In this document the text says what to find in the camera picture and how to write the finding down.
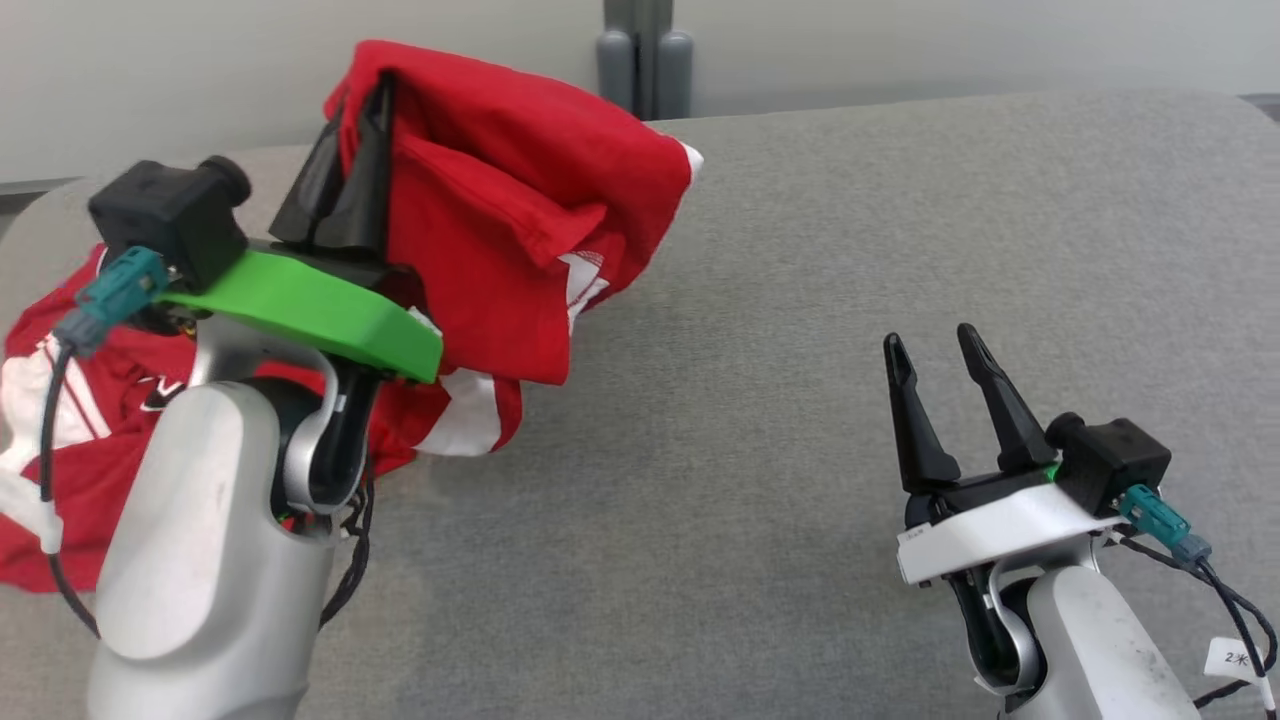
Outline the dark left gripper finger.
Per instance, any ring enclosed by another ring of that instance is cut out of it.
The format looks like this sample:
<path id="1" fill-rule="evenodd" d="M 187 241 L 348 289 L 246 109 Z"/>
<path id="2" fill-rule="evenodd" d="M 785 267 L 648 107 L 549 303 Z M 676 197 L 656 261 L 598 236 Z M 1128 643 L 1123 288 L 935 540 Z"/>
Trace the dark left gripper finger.
<path id="1" fill-rule="evenodd" d="M 310 246 L 320 223 L 328 218 L 344 186 L 340 160 L 340 118 L 330 119 L 294 178 L 269 233 L 283 243 Z"/>
<path id="2" fill-rule="evenodd" d="M 335 205 L 317 232 L 323 252 L 385 252 L 396 78 L 383 73 L 357 117 L 357 145 Z"/>

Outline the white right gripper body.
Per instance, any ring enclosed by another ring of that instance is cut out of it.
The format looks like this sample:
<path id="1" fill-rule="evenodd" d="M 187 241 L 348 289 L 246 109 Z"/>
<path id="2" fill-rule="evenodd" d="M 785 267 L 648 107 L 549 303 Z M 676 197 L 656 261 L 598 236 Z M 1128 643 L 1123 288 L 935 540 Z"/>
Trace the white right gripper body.
<path id="1" fill-rule="evenodd" d="M 1082 507 L 1053 477 L 1057 466 L 964 480 L 910 480 L 899 574 L 932 582 L 1123 523 L 1115 511 Z"/>

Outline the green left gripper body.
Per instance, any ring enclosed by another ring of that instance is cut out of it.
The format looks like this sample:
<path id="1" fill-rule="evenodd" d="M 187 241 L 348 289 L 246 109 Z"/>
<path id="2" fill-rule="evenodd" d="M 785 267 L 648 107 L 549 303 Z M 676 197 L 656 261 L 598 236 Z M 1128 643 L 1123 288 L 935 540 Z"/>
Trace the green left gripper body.
<path id="1" fill-rule="evenodd" d="M 160 300 L 424 384 L 442 360 L 442 337 L 404 307 L 278 254 L 247 251 L 205 292 L 170 287 Z"/>

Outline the red shorts white waistband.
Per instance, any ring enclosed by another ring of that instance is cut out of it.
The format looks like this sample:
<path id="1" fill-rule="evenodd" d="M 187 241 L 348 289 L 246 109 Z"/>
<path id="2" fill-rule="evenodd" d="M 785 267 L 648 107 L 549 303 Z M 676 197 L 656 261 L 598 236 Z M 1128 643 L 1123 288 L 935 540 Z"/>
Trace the red shorts white waistband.
<path id="1" fill-rule="evenodd" d="M 384 78 L 396 82 L 388 252 L 419 273 L 445 361 L 564 383 L 576 316 L 646 269 L 701 154 L 558 79 L 365 40 L 326 102 L 347 168 L 358 110 Z"/>

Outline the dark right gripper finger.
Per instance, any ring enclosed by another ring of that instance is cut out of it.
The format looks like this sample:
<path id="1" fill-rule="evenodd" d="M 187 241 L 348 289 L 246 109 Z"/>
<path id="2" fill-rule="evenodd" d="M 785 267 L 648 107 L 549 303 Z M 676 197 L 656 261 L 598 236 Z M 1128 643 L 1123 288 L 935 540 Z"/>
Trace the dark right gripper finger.
<path id="1" fill-rule="evenodd" d="M 924 495 L 955 487 L 960 468 L 934 432 L 916 392 L 916 370 L 899 334 L 884 337 L 883 354 L 902 489 Z"/>
<path id="2" fill-rule="evenodd" d="M 956 333 L 968 373 L 984 396 L 998 441 L 998 469 L 1005 474 L 1014 474 L 1055 464 L 1057 451 L 1048 445 L 1039 421 L 1009 374 L 995 360 L 977 328 L 961 323 Z"/>

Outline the grey double post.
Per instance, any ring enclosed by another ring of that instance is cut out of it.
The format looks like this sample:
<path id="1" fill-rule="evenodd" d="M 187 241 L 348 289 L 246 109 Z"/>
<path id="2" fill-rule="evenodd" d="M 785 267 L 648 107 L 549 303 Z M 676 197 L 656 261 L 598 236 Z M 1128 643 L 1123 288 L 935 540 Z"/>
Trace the grey double post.
<path id="1" fill-rule="evenodd" d="M 675 0 L 602 0 L 598 94 L 640 120 L 692 115 L 692 37 L 675 27 Z"/>

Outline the red Bulls jersey white sleeves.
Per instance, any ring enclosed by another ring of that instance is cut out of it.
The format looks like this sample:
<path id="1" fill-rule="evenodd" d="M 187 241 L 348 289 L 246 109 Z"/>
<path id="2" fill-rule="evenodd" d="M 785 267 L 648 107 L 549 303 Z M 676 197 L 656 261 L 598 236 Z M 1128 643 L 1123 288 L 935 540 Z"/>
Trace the red Bulls jersey white sleeves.
<path id="1" fill-rule="evenodd" d="M 76 306 L 76 296 L 106 264 L 108 251 L 96 243 L 84 263 L 44 299 L 28 306 L 3 343 L 0 415 L 13 438 L 0 452 L 0 468 L 37 486 L 38 434 L 52 364 L 59 352 L 50 336 L 54 325 Z M 521 360 L 516 347 L 467 338 L 449 360 L 483 360 L 483 369 L 509 374 Z M 74 589 L 92 591 L 115 532 L 123 505 L 150 442 L 159 415 L 189 380 L 195 342 L 186 336 L 159 336 L 116 327 L 92 356 L 72 359 L 58 400 L 54 432 L 54 501 L 67 524 L 61 556 Z M 412 462 L 428 450 L 428 433 L 443 430 L 444 380 L 461 380 L 462 368 L 442 377 L 438 386 L 393 383 L 381 392 L 371 430 L 378 475 Z M 55 585 L 35 536 L 15 521 L 0 519 L 0 584 L 35 593 Z"/>

